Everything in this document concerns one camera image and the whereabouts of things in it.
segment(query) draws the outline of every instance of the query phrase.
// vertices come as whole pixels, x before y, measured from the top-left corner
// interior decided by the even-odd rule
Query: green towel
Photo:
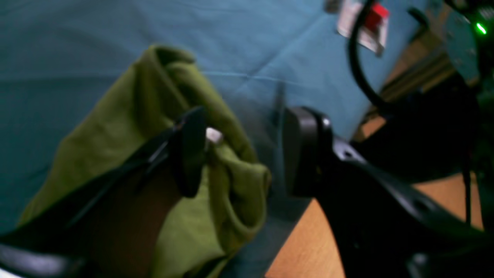
[[[268,170],[258,163],[233,113],[180,50],[152,46],[60,143],[51,172],[27,206],[28,222],[65,195],[123,163],[150,138],[194,106],[222,132],[207,153],[199,193],[166,219],[151,277],[217,277],[226,262],[262,227]]]

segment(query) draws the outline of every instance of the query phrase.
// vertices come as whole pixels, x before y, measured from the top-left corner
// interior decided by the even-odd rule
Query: blue tablecloth
[[[409,5],[391,11],[381,58],[361,60],[383,85],[417,27]],[[3,0],[0,4],[0,232],[14,228],[42,185],[58,142],[151,44],[190,50],[274,173],[269,216],[224,277],[261,277],[307,200],[288,198],[279,142],[285,105],[328,114],[350,138],[369,103],[355,85],[346,39],[322,0]]]

